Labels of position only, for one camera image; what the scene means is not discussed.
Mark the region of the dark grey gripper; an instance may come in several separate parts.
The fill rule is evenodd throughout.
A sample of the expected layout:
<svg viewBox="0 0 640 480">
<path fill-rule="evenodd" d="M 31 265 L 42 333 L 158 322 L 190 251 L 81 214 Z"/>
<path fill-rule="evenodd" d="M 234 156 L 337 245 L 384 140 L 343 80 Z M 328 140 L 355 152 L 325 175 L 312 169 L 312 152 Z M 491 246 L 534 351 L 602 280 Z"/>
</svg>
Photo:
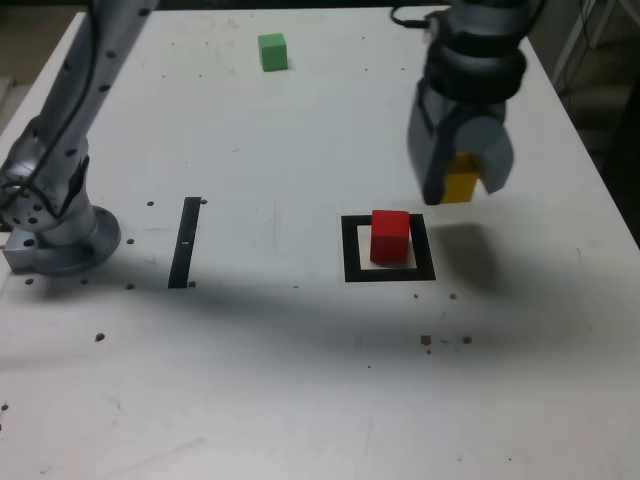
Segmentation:
<svg viewBox="0 0 640 480">
<path fill-rule="evenodd" d="M 427 83 L 417 84 L 407 148 L 426 205 L 443 202 L 447 169 L 454 157 L 454 135 L 460 124 L 456 149 L 475 158 L 485 191 L 494 194 L 505 186 L 514 163 L 505 120 L 505 102 L 455 100 Z"/>
</svg>

